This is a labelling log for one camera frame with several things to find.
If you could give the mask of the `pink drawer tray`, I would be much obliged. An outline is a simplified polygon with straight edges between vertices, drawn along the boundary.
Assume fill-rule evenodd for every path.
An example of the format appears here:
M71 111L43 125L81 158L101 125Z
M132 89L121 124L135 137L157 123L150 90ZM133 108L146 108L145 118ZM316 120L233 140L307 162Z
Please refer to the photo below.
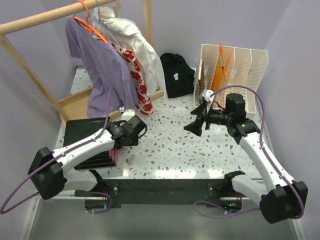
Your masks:
M113 149L109 150L108 152L109 152L110 157L112 158L114 165L116 166L118 164L118 149L113 148Z

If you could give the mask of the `Three Days To See book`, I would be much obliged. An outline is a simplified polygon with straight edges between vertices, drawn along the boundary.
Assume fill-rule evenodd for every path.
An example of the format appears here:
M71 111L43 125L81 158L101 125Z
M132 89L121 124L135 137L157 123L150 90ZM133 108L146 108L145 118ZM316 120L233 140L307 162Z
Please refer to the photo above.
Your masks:
M206 88L204 61L200 58L199 65L194 75L194 106L198 106L201 102L202 91Z

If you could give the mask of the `orange folder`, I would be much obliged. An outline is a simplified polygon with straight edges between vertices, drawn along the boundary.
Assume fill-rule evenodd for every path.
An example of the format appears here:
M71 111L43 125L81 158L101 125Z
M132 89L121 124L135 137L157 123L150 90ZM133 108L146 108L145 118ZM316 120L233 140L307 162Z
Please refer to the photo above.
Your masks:
M218 47L217 64L211 84L211 90L213 92L227 86L234 61L235 49L233 47L223 46L221 42Z

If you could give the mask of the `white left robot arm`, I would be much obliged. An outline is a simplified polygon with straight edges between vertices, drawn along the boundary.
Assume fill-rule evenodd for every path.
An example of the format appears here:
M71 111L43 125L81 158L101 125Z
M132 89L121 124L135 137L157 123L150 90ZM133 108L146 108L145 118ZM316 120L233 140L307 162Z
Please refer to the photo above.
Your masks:
M75 166L101 152L132 146L147 129L147 124L137 115L129 120L106 119L102 128L73 144L54 150L47 147L38 150L27 174L44 200L69 190L99 196L104 184L92 173L76 171Z

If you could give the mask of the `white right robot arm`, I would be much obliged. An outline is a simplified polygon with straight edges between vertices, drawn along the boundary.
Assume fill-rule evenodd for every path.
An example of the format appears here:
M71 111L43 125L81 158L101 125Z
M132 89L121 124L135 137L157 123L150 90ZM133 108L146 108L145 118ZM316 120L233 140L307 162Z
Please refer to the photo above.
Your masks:
M200 105L191 114L195 121L184 126L184 130L201 136L202 129L211 124L226 126L228 134L246 152L260 173L260 184L243 171L225 174L220 194L233 197L243 194L259 206L265 220L274 224L287 219L298 219L305 209L308 187L303 181L297 182L281 166L263 141L262 128L247 118L246 101L239 93L226 96L223 109L213 108L213 91L203 90Z

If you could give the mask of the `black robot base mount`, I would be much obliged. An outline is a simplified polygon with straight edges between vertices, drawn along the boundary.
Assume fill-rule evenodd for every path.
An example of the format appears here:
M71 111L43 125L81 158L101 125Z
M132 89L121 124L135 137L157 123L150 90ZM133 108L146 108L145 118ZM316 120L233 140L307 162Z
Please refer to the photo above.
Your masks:
M232 189L231 179L244 176L241 170L224 175L223 179L103 179L93 192L106 193L112 207L122 205L193 205L206 201L225 209L241 209L241 203L221 202L220 198L238 196Z

